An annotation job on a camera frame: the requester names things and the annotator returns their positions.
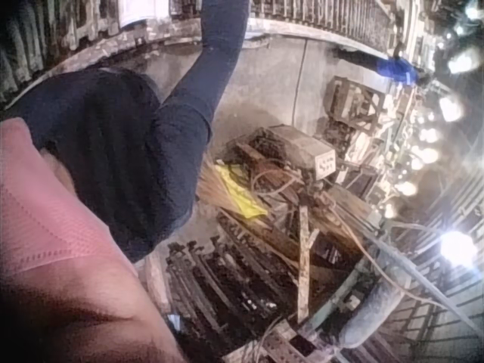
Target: electrical box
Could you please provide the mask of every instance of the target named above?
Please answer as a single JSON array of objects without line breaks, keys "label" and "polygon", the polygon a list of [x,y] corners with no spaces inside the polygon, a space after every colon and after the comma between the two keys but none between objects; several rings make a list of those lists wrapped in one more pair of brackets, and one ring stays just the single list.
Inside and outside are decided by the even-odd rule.
[{"label": "electrical box", "polygon": [[314,170],[315,180],[336,171],[336,151],[333,146],[317,140],[292,126],[280,125],[269,129],[274,139],[284,144],[286,158],[302,169]]}]

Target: pink mesh fabric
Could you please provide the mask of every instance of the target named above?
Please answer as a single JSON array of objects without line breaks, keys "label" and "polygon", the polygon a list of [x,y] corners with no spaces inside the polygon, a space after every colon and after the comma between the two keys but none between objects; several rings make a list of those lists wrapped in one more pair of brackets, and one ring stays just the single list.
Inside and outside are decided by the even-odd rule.
[{"label": "pink mesh fabric", "polygon": [[109,256],[135,270],[109,228],[55,177],[22,119],[0,123],[2,277],[66,259]]}]

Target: white paper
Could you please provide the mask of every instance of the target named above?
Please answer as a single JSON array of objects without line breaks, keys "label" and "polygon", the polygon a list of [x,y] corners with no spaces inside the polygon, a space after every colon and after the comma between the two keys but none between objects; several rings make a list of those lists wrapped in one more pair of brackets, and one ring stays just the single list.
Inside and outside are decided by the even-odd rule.
[{"label": "white paper", "polygon": [[169,17],[169,0],[118,0],[119,24],[124,26],[146,19]]}]

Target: light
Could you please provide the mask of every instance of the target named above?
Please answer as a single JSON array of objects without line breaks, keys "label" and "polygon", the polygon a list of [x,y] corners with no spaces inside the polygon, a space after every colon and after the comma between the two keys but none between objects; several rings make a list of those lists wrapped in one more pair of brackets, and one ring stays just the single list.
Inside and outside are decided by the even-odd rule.
[{"label": "light", "polygon": [[459,231],[452,231],[443,234],[440,240],[440,253],[452,265],[472,267],[472,260],[477,254],[477,247],[471,237]]},{"label": "light", "polygon": [[471,20],[477,20],[479,19],[479,10],[476,8],[467,8],[466,15]]},{"label": "light", "polygon": [[448,62],[451,73],[463,73],[475,70],[482,63],[482,56],[477,47],[469,47],[459,54],[456,54]]},{"label": "light", "polygon": [[404,181],[401,184],[397,184],[395,188],[397,191],[399,191],[403,195],[406,195],[407,197],[410,197],[411,195],[415,195],[417,193],[417,187],[415,186],[415,184],[410,183],[409,181]]},{"label": "light", "polygon": [[464,28],[462,26],[458,25],[455,28],[455,32],[457,33],[458,36],[461,36],[462,34],[464,34]]},{"label": "light", "polygon": [[480,20],[484,17],[484,11],[478,9],[477,1],[470,2],[466,7],[466,16],[470,20]]},{"label": "light", "polygon": [[413,159],[411,161],[411,168],[413,170],[422,170],[423,167],[424,167],[424,163],[422,163],[420,159]]},{"label": "light", "polygon": [[396,210],[395,210],[395,207],[391,204],[391,203],[388,203],[387,205],[385,205],[385,218],[387,219],[393,219],[396,217]]},{"label": "light", "polygon": [[439,100],[440,109],[444,120],[448,123],[457,121],[464,115],[464,110],[461,106],[461,102],[454,95],[449,95]]},{"label": "light", "polygon": [[439,140],[439,135],[435,129],[423,129],[420,131],[420,140],[433,144]]},{"label": "light", "polygon": [[422,159],[425,164],[435,163],[439,159],[439,152],[430,147],[423,149],[418,156]]}]

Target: navy blue long-sleeve shirt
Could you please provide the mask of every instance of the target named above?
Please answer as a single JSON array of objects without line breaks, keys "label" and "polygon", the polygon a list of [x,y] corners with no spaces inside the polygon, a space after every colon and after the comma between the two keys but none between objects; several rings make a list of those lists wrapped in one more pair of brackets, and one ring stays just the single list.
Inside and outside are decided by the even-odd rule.
[{"label": "navy blue long-sleeve shirt", "polygon": [[248,0],[203,1],[203,50],[162,104],[138,74],[92,69],[46,80],[5,115],[22,117],[34,145],[63,162],[79,199],[133,262],[191,213],[248,13]]}]

